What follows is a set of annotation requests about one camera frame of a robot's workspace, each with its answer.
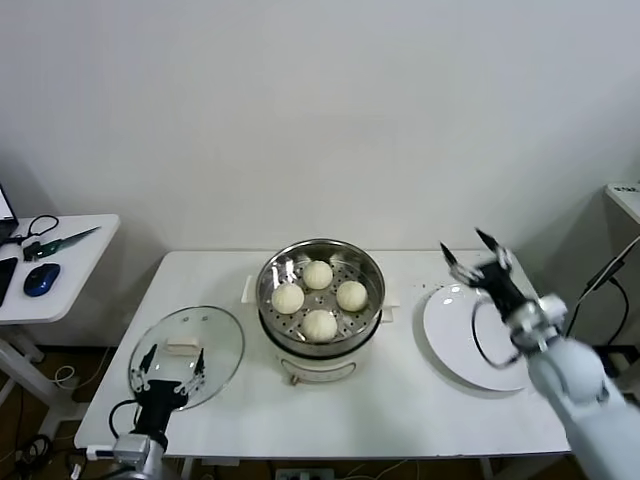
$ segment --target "laptop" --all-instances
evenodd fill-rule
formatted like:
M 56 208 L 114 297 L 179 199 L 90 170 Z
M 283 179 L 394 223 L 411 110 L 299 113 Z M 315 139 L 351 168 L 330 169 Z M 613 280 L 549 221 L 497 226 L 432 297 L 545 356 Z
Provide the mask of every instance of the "laptop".
M 0 245 L 18 228 L 18 219 L 0 185 Z

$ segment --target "glass lid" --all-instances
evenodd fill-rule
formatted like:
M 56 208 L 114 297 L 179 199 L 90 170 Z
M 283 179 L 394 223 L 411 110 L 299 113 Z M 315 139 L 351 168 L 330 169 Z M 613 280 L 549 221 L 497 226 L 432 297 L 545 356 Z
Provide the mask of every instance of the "glass lid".
M 221 391 L 236 373 L 244 354 L 238 320 L 218 307 L 189 307 L 173 312 L 151 327 L 129 361 L 129 387 L 134 395 L 149 380 L 182 382 L 195 407 Z

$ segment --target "power outlet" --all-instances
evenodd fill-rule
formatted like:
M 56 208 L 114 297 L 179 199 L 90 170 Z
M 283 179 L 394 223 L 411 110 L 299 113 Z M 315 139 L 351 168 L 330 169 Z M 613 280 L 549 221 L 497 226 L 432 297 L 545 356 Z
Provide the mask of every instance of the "power outlet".
M 332 468 L 279 468 L 274 480 L 335 480 Z

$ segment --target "robotic arm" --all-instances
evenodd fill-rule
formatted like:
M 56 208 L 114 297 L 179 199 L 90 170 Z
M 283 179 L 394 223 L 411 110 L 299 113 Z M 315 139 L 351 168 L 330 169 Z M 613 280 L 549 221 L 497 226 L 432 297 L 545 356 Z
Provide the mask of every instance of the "robotic arm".
M 525 297 L 511 281 L 510 253 L 493 237 L 477 232 L 495 260 L 467 268 L 441 244 L 451 275 L 491 296 L 511 330 L 512 343 L 527 359 L 533 385 L 564 425 L 587 476 L 592 480 L 640 478 L 640 410 L 625 402 L 590 347 L 564 338 L 564 302 L 555 295 Z

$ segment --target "white plate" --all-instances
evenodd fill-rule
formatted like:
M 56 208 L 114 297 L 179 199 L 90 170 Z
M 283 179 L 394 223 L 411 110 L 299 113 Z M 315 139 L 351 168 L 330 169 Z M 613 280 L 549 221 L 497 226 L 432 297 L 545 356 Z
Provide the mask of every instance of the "white plate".
M 482 358 L 473 341 L 471 312 L 475 303 L 485 298 L 486 295 L 464 285 L 437 290 L 424 309 L 427 340 L 440 360 L 467 382 L 488 390 L 520 390 L 528 381 L 526 362 L 520 359 L 498 370 Z M 485 355 L 495 363 L 502 363 L 516 353 L 509 339 L 509 328 L 502 323 L 493 304 L 478 308 L 476 332 Z

